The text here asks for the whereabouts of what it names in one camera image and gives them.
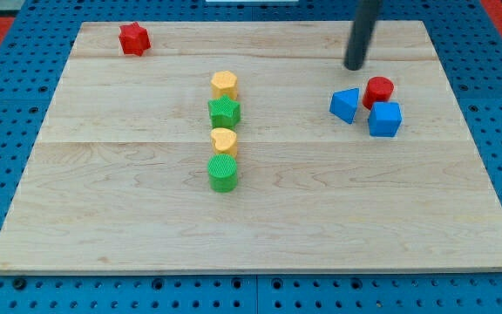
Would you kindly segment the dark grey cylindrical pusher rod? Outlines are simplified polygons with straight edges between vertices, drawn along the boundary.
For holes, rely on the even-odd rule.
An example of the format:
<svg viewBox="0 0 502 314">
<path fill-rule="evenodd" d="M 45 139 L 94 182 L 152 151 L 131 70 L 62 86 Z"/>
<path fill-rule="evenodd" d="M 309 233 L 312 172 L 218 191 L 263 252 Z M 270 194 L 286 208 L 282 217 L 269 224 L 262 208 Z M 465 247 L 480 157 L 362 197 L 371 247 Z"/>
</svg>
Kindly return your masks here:
<svg viewBox="0 0 502 314">
<path fill-rule="evenodd" d="M 351 27 L 343 59 L 343 65 L 346 69 L 358 71 L 363 67 L 382 6 L 383 0 L 358 1 L 355 20 Z"/>
</svg>

